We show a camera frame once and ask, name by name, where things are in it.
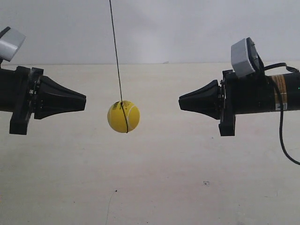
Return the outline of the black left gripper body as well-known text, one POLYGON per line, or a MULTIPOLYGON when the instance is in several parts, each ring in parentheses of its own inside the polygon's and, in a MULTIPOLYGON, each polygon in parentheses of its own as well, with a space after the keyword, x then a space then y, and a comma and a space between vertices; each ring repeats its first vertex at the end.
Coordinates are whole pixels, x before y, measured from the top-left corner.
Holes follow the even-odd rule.
POLYGON ((17 66, 0 69, 0 110, 12 113, 9 133, 26 135, 31 115, 35 112, 38 90, 44 70, 17 66))

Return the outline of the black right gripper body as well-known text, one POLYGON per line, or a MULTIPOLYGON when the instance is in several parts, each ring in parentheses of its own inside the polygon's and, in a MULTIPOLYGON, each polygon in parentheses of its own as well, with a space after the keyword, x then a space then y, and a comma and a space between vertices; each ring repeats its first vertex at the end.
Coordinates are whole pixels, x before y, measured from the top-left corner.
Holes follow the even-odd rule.
POLYGON ((266 77, 238 77, 233 70, 222 74, 218 125, 221 136, 235 135, 237 115, 275 111, 275 90, 266 77))

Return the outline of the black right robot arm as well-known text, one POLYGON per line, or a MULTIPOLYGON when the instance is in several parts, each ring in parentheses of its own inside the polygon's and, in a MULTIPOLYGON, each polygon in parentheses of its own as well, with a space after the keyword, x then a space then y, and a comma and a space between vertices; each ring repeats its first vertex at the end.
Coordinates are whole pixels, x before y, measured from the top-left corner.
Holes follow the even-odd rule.
POLYGON ((220 135, 234 136, 236 115, 299 110, 300 74, 238 77, 225 70, 221 82, 213 80, 180 96, 179 106, 219 120, 220 135))

